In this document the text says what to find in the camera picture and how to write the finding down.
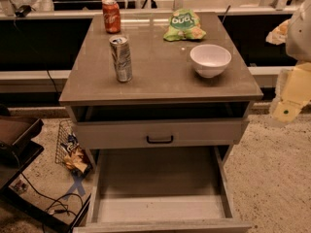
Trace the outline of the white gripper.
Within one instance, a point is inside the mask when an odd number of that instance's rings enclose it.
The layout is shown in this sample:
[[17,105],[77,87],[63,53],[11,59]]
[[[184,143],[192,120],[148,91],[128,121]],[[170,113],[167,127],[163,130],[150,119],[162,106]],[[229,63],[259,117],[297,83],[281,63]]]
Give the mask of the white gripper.
[[[285,20],[268,33],[265,41],[272,45],[285,44],[289,20]],[[282,70],[278,76],[275,97],[269,108],[272,119],[282,124],[290,123],[311,100],[311,63],[296,65],[292,70]]]

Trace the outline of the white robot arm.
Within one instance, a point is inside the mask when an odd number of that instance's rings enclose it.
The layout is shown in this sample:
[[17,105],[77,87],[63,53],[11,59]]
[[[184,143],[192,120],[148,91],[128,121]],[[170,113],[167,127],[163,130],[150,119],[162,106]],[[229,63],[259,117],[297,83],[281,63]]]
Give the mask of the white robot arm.
[[297,63],[278,76],[269,113],[275,121],[290,123],[311,101],[311,0],[305,0],[290,19],[268,33],[265,41],[286,45],[286,54]]

